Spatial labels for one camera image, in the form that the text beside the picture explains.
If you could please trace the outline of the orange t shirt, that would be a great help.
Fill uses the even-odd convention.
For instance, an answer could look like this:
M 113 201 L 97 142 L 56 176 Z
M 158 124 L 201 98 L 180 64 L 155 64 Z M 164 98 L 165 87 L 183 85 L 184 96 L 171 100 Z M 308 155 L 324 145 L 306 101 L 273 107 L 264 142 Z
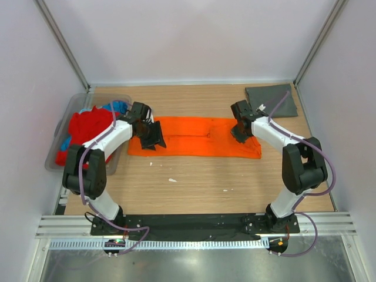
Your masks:
M 261 144 L 255 137 L 239 143 L 230 133 L 235 119 L 218 117 L 173 117 L 156 119 L 161 123 L 166 148 L 142 149 L 139 139 L 129 141 L 127 153 L 132 156 L 200 156 L 243 157 L 259 159 Z

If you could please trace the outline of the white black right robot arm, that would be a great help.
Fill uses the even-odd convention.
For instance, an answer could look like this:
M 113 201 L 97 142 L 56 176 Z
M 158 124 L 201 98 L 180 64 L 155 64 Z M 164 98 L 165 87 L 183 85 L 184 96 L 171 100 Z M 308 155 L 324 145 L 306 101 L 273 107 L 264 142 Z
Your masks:
M 304 138 L 276 124 L 264 112 L 263 105 L 253 110 L 246 100 L 241 100 L 231 105 L 231 111 L 237 120 L 231 134 L 239 143 L 257 137 L 282 155 L 284 188 L 266 207 L 264 219 L 267 230 L 277 233 L 291 221 L 303 197 L 327 180 L 321 143 L 315 137 Z

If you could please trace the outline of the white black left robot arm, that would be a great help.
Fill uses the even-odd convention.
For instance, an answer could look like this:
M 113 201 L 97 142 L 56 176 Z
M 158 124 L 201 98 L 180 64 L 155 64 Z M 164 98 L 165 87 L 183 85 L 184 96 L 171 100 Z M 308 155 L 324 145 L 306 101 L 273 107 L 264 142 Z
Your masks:
M 129 229 L 120 205 L 114 202 L 106 190 L 106 159 L 120 145 L 134 137 L 140 140 L 143 150 L 166 148 L 162 127 L 155 121 L 152 108 L 134 102 L 124 115 L 115 115 L 111 109 L 110 125 L 90 141 L 82 145 L 70 145 L 63 171 L 62 186 L 80 196 L 84 205 L 104 221 L 104 228 L 112 235 L 122 231 L 141 231 L 143 227 Z

